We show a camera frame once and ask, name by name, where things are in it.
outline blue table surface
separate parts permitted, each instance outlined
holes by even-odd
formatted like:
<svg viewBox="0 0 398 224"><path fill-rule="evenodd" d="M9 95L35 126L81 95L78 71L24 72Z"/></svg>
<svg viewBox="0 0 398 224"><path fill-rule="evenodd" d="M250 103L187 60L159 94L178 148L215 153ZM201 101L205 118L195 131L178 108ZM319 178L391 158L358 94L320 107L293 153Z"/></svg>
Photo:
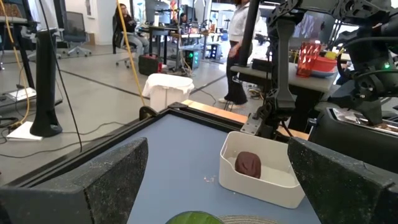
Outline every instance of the blue table surface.
<svg viewBox="0 0 398 224"><path fill-rule="evenodd" d="M220 151L228 133L166 115L119 143L146 137L149 157L128 224L166 223L192 210L220 215L257 215L279 223L319 224L305 197L296 209L234 193L218 183Z"/></svg>

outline black bag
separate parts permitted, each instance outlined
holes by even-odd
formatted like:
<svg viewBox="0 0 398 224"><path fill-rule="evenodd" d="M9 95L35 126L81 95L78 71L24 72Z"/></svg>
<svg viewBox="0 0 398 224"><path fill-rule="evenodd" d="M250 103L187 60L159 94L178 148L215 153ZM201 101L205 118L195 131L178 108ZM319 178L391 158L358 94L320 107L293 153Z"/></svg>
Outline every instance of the black bag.
<svg viewBox="0 0 398 224"><path fill-rule="evenodd" d="M140 55L138 58L138 70L142 75L161 73L162 61L156 55Z"/></svg>

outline black pants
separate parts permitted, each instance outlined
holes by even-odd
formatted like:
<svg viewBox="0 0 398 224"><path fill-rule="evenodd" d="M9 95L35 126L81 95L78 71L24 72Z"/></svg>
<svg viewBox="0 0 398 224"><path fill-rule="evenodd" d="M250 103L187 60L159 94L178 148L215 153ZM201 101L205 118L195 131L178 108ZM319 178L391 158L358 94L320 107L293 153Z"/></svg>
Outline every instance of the black pants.
<svg viewBox="0 0 398 224"><path fill-rule="evenodd" d="M231 48L233 48L237 42L230 41ZM244 93L243 86L240 82L234 81L233 77L235 77L238 73L231 71L231 67L239 62L239 51L235 55L235 57L228 57L226 61L226 77L228 79L228 94L224 97L224 99L228 101L232 101L236 105L245 104L248 99L246 98L246 94Z"/></svg>

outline orange bowl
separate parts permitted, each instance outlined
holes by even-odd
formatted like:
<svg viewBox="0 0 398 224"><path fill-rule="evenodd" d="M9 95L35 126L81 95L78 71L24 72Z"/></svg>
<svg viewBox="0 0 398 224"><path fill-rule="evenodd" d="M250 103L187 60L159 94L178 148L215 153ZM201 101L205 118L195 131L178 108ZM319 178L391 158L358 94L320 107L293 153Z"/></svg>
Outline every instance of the orange bowl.
<svg viewBox="0 0 398 224"><path fill-rule="evenodd" d="M328 58L319 56L315 60L312 70L319 71L319 72L330 72L335 68L336 63L337 63L336 60L332 60L332 59L328 59Z"/></svg>

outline table leg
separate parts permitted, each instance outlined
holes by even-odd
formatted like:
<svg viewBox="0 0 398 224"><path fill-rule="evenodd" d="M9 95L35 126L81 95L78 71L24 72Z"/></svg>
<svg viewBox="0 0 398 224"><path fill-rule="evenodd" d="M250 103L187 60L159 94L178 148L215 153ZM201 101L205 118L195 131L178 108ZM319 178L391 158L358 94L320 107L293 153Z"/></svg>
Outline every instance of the table leg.
<svg viewBox="0 0 398 224"><path fill-rule="evenodd" d="M167 35L164 35L163 64L167 65Z"/></svg>
<svg viewBox="0 0 398 224"><path fill-rule="evenodd" d="M204 60L206 56L206 48L207 48L207 35L205 35L205 40L203 42L203 50L202 50L202 55L201 59Z"/></svg>
<svg viewBox="0 0 398 224"><path fill-rule="evenodd" d="M149 55L152 55L152 29L149 28Z"/></svg>
<svg viewBox="0 0 398 224"><path fill-rule="evenodd" d="M160 57L160 48L161 48L161 46L160 46L160 38L161 38L161 36L156 35L156 46L157 46L156 53L157 53L158 57Z"/></svg>
<svg viewBox="0 0 398 224"><path fill-rule="evenodd" d="M290 118L289 129L309 133L310 128L307 127L308 119L316 118L319 114L319 112L314 110L314 107L319 102L323 93L295 86L290 86L290 90L293 94L297 95L297 98L294 113Z"/></svg>
<svg viewBox="0 0 398 224"><path fill-rule="evenodd" d="M14 27L17 29L16 35L17 35L18 47L19 47L19 52L21 53L22 63L24 65L27 82L29 84L29 87L34 89L35 83L33 81L32 72L30 71L29 59L27 58L27 54L24 45L22 43L21 27L17 26L16 24L14 24Z"/></svg>
<svg viewBox="0 0 398 224"><path fill-rule="evenodd" d="M175 53L175 70L180 68L180 39L177 38L177 53Z"/></svg>

